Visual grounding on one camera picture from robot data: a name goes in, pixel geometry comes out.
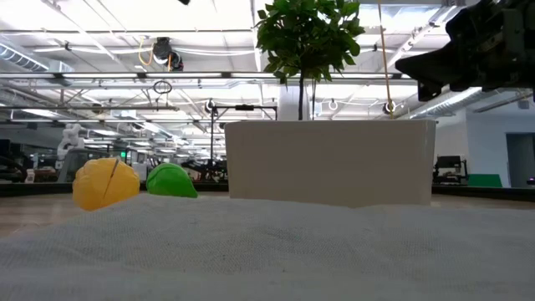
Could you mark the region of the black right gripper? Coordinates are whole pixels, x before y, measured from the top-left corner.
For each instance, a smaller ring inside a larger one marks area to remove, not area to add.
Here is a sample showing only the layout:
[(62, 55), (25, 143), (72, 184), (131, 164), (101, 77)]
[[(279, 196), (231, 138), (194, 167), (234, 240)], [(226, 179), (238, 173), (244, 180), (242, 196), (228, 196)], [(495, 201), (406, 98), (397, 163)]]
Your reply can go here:
[(481, 0), (452, 18), (446, 32), (444, 47), (395, 63), (417, 80), (420, 102), (445, 86), (535, 89), (535, 0)]

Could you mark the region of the green toy bell pepper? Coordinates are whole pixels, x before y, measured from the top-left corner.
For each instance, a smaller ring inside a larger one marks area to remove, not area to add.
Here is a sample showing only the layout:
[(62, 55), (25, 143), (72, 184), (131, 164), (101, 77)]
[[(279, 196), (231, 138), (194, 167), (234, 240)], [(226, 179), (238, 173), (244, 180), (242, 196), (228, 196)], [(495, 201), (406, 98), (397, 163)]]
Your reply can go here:
[(172, 163), (162, 163), (154, 168), (145, 183), (147, 191), (158, 196), (198, 198), (188, 173)]

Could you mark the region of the yellow toy bell pepper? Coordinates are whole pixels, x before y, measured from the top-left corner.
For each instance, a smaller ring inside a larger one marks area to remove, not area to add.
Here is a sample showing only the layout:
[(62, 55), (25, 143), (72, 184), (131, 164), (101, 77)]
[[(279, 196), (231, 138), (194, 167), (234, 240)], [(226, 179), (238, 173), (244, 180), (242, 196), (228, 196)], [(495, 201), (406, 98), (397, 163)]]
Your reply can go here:
[(140, 178), (119, 158), (87, 161), (75, 174), (74, 203), (85, 211), (95, 211), (122, 202), (140, 193)]

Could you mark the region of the grey plastic tupperware bin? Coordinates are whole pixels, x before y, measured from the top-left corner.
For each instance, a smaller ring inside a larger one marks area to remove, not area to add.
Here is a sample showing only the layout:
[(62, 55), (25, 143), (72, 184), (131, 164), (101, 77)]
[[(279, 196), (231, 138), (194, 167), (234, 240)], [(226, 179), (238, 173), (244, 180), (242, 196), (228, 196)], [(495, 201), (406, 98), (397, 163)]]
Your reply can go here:
[(225, 127), (233, 198), (427, 205), (433, 120), (242, 121)]

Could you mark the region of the green board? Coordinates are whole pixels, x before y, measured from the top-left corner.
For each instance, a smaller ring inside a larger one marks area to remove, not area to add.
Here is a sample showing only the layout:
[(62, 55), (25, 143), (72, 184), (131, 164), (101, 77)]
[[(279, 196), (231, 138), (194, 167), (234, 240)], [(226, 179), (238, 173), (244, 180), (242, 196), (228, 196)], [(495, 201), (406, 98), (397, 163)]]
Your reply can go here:
[(502, 188), (502, 181), (498, 174), (470, 174), (468, 186)]

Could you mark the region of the green plant in black pot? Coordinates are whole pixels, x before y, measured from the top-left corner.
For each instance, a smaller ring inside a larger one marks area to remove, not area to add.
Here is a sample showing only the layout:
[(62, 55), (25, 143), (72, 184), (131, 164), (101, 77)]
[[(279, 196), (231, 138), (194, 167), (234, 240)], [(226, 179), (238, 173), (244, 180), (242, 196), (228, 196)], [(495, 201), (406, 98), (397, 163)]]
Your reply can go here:
[(360, 3), (352, 0), (273, 0), (257, 11), (257, 48), (267, 54), (264, 70), (281, 84), (298, 78), (298, 119), (304, 119), (305, 81), (331, 81), (360, 55), (365, 33)]

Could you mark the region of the dark blue door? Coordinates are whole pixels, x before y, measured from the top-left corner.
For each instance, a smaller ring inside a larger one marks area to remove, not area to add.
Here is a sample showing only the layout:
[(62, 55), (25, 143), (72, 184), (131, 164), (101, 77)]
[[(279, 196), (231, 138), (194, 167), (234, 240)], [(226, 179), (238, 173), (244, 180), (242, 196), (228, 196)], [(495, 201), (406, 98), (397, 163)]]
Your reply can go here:
[(510, 186), (535, 187), (535, 134), (506, 134)]

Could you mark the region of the black tripod stand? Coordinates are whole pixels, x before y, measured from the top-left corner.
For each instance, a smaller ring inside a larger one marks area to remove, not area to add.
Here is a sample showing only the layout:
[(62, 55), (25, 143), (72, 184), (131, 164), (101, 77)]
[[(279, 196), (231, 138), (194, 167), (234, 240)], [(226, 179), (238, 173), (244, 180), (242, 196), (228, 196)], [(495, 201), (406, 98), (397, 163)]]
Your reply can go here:
[(215, 102), (212, 99), (209, 99), (206, 102), (206, 110), (210, 114), (210, 155), (209, 159), (207, 160), (207, 164), (204, 167), (204, 174), (201, 176), (202, 180), (208, 180), (208, 181), (214, 181), (218, 182), (218, 180), (215, 179), (217, 176), (217, 173), (219, 172), (218, 164), (215, 163), (216, 157), (214, 155), (214, 144), (215, 144), (215, 124), (216, 122), (221, 119), (226, 112), (229, 110), (235, 110), (235, 111), (254, 111), (254, 110), (260, 110), (262, 113), (264, 113), (270, 120), (278, 120), (278, 107), (275, 105), (267, 106), (267, 105), (248, 105), (248, 104), (240, 104), (240, 105), (216, 105)]

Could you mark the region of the grey cabinet machine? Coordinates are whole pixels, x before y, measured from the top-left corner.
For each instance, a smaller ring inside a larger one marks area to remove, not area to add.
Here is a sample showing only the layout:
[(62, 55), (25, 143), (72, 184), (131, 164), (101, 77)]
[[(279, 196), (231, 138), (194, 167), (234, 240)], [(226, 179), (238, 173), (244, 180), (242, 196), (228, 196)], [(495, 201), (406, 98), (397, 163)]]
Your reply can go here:
[(87, 161), (108, 158), (110, 154), (100, 150), (71, 149), (67, 152), (62, 168), (59, 171), (58, 182), (72, 183), (76, 172), (84, 166)]

